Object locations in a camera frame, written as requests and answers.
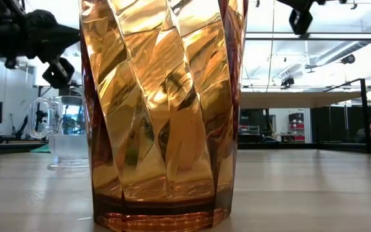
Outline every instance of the table surface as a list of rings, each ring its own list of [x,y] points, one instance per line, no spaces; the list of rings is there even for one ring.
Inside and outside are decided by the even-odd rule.
[[[208,231],[370,232],[371,159],[316,150],[239,151],[231,217]],[[50,154],[0,155],[0,231],[103,232],[88,170]]]

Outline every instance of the glass pitcher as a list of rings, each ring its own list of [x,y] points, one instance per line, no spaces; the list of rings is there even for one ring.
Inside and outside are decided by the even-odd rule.
[[[82,97],[39,97],[31,102],[28,133],[36,139],[48,138],[50,152],[57,156],[48,169],[88,167]]]

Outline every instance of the red object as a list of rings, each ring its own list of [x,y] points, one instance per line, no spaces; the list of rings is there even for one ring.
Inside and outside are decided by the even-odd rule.
[[[304,141],[305,140],[305,137],[302,136],[302,135],[294,136],[294,140],[295,141]]]
[[[304,123],[295,123],[295,124],[290,124],[290,129],[304,129]]]

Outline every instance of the amber glass tumbler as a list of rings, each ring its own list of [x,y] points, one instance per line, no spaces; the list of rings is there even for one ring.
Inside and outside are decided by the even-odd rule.
[[[231,212],[247,0],[82,0],[96,223],[195,231]]]

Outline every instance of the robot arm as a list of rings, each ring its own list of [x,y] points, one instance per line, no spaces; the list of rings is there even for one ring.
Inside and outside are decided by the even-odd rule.
[[[310,8],[313,2],[317,2],[319,5],[324,5],[326,1],[335,0],[277,0],[291,8],[293,11],[290,14],[289,23],[293,29],[294,34],[303,35],[307,33],[307,29],[313,20],[310,14]],[[338,0],[340,4],[346,4],[347,0]]]
[[[7,68],[15,68],[15,58],[38,57],[50,67],[43,74],[53,88],[70,83],[73,66],[61,54],[80,40],[79,30],[59,25],[55,17],[44,10],[28,14],[17,0],[0,0],[0,57],[6,57]]]

